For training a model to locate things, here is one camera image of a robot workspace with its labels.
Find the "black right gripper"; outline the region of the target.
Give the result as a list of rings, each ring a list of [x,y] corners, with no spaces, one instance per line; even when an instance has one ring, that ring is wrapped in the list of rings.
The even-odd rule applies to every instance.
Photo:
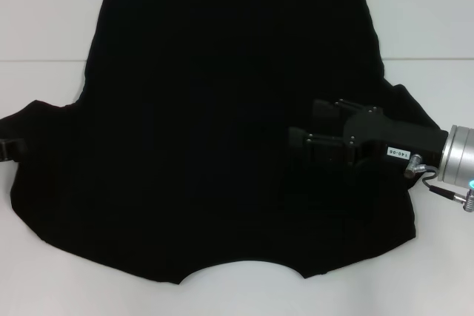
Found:
[[[395,121],[376,110],[339,99],[313,101],[313,125],[345,122],[343,137],[319,135],[298,127],[288,129],[288,155],[292,163],[348,163],[382,159],[407,164],[420,155],[425,164],[440,164],[448,132]]]

